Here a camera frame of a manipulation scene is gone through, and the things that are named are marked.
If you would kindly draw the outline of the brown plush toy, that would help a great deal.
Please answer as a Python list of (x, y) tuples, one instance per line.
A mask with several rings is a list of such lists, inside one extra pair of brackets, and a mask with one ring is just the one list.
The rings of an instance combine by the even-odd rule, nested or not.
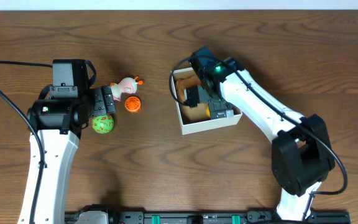
[(179, 79), (176, 82), (176, 89), (177, 89), (177, 93), (178, 93), (178, 99), (184, 103), (185, 102), (185, 90), (187, 88), (191, 88), (197, 85), (200, 85), (201, 81), (200, 79), (194, 75), (188, 78), (184, 78), (184, 79)]

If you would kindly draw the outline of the pink white snail toy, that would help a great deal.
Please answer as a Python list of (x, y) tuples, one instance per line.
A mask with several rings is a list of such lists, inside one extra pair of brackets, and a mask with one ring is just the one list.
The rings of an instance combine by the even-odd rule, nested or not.
[(121, 100), (123, 93), (134, 94), (136, 93), (138, 86), (143, 85), (144, 81), (139, 79), (139, 76), (134, 78), (123, 78), (119, 83), (110, 83), (111, 93), (113, 99), (116, 101)]

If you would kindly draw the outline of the yellow rubber duck toy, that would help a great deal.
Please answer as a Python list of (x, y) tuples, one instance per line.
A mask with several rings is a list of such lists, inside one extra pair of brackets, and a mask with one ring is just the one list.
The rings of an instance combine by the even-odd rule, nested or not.
[(209, 105), (206, 106), (206, 115), (207, 115), (207, 117), (211, 118), (211, 113), (210, 113), (210, 110), (209, 110)]

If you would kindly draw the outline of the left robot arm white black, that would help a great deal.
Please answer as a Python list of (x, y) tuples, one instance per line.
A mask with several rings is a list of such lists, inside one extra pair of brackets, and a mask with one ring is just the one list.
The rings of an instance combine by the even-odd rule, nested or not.
[(89, 121), (113, 114), (109, 86), (46, 86), (27, 112), (30, 166), (19, 223), (64, 223), (67, 188), (81, 132)]

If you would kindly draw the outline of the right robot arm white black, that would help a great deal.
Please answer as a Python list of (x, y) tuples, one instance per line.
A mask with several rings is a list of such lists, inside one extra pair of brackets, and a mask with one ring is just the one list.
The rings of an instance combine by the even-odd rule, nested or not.
[(282, 188), (275, 219), (315, 220), (311, 204), (336, 163), (323, 119), (286, 107), (233, 58), (193, 55), (188, 62), (201, 83), (183, 91), (182, 104), (195, 107), (206, 95), (240, 109), (272, 144), (272, 173)]

